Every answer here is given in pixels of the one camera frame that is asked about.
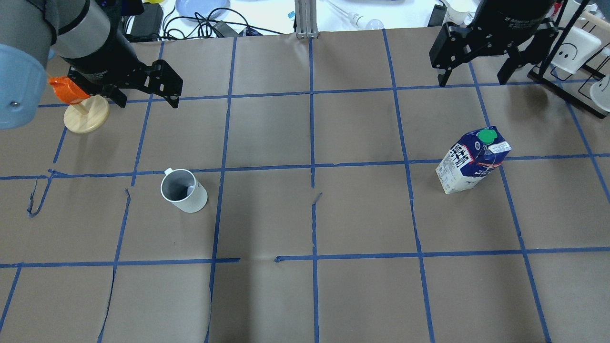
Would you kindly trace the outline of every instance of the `yellow object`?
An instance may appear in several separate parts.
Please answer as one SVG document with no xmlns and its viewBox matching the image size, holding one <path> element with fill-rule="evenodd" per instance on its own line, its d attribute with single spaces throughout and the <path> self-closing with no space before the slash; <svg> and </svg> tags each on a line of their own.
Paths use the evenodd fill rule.
<svg viewBox="0 0 610 343">
<path fill-rule="evenodd" d="M 109 113 L 108 101 L 96 95 L 80 104 L 68 106 L 63 114 L 63 123 L 75 134 L 86 134 L 102 126 L 108 119 Z"/>
</svg>

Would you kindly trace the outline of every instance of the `metal bracket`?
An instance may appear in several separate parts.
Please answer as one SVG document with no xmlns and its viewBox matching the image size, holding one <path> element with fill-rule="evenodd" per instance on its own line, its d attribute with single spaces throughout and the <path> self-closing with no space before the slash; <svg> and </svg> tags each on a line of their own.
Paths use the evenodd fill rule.
<svg viewBox="0 0 610 343">
<path fill-rule="evenodd" d="M 315 0 L 295 0 L 295 24 L 298 38 L 318 38 Z"/>
</svg>

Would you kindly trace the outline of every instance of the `milk carton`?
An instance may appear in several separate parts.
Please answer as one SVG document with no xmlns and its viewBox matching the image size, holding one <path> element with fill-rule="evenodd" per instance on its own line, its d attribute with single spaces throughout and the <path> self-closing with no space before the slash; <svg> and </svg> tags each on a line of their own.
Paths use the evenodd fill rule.
<svg viewBox="0 0 610 343">
<path fill-rule="evenodd" d="M 511 146 L 495 126 L 463 135 L 436 167 L 446 194 L 471 189 L 502 164 Z"/>
</svg>

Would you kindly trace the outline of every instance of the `red object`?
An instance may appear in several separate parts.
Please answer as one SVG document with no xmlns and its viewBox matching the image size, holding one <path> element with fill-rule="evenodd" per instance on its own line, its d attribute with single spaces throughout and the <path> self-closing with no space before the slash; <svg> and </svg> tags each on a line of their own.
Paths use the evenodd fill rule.
<svg viewBox="0 0 610 343">
<path fill-rule="evenodd" d="M 59 100 L 70 105 L 80 104 L 84 99 L 91 97 L 83 92 L 68 76 L 49 78 L 49 85 L 53 86 L 53 92 Z"/>
</svg>

